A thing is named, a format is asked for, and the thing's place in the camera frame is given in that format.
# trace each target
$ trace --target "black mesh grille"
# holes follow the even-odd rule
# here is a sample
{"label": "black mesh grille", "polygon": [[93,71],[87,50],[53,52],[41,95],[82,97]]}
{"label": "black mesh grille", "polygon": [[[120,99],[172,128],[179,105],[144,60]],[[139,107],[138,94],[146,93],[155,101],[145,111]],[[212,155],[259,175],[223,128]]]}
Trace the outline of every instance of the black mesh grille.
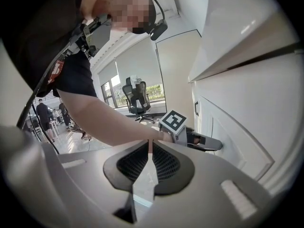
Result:
{"label": "black mesh grille", "polygon": [[181,167],[180,161],[175,156],[163,150],[155,143],[153,143],[153,162],[158,182],[174,176]]}
{"label": "black mesh grille", "polygon": [[117,162],[118,170],[129,180],[135,182],[148,161],[149,145],[146,144]]}

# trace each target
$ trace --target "roller blind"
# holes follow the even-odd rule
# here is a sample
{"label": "roller blind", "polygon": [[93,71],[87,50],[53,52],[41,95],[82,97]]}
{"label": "roller blind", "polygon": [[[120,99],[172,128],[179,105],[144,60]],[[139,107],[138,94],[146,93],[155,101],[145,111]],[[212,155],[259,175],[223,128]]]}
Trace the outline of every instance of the roller blind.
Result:
{"label": "roller blind", "polygon": [[147,86],[162,84],[161,71],[150,37],[120,54],[116,63],[120,82],[123,84],[131,75],[137,75]]}
{"label": "roller blind", "polygon": [[101,72],[98,74],[100,86],[104,85],[106,82],[111,80],[111,78],[115,77],[117,75],[117,69],[115,65],[115,61],[113,60],[110,62],[107,66],[101,70]]}

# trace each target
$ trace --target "door handle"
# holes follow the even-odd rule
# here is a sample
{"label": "door handle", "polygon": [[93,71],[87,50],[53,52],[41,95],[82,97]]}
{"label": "door handle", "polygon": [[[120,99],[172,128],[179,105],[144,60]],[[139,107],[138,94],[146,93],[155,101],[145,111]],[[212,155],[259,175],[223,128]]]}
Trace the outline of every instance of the door handle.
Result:
{"label": "door handle", "polygon": [[197,101],[195,104],[194,104],[194,108],[195,108],[195,115],[198,116],[198,112],[196,111],[196,106],[199,104],[199,102]]}

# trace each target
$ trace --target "black mesh chair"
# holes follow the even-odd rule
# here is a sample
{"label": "black mesh chair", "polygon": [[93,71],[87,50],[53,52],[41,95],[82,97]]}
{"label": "black mesh chair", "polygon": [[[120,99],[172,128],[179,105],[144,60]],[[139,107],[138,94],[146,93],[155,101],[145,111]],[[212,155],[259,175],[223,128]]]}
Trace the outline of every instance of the black mesh chair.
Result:
{"label": "black mesh chair", "polygon": [[145,115],[147,110],[150,109],[150,101],[149,94],[146,94],[146,83],[142,81],[140,84],[136,85],[136,88],[133,89],[132,85],[127,84],[123,86],[123,92],[127,97],[127,105],[129,112],[132,114],[136,114],[136,121],[142,122],[143,120],[152,121],[153,124],[155,121],[149,117],[153,117],[151,115]]}

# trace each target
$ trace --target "gray device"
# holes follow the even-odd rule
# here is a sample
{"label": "gray device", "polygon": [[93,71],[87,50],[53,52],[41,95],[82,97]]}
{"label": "gray device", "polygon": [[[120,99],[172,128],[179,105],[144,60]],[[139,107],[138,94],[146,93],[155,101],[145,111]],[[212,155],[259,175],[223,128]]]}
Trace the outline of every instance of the gray device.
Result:
{"label": "gray device", "polygon": [[[61,155],[17,127],[0,127],[0,140],[7,186],[45,227],[232,228],[254,219],[271,200],[258,182],[226,160],[153,141],[158,185],[152,206],[137,221],[133,184],[148,161],[147,140]],[[234,191],[224,187],[227,181]],[[249,218],[239,210],[248,209],[245,201],[255,207]]]}

